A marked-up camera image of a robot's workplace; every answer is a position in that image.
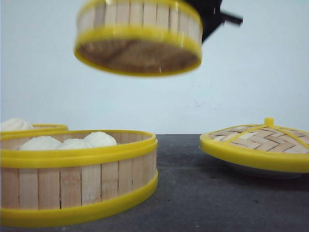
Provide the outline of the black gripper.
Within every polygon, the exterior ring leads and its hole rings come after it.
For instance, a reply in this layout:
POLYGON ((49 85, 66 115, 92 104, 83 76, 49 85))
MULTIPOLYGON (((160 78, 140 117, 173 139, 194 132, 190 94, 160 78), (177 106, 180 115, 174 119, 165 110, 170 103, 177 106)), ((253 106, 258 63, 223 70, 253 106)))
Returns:
POLYGON ((201 18, 201 43, 225 22, 238 26, 243 23, 243 17, 221 11, 222 0, 184 0, 184 2, 197 10, 201 18))

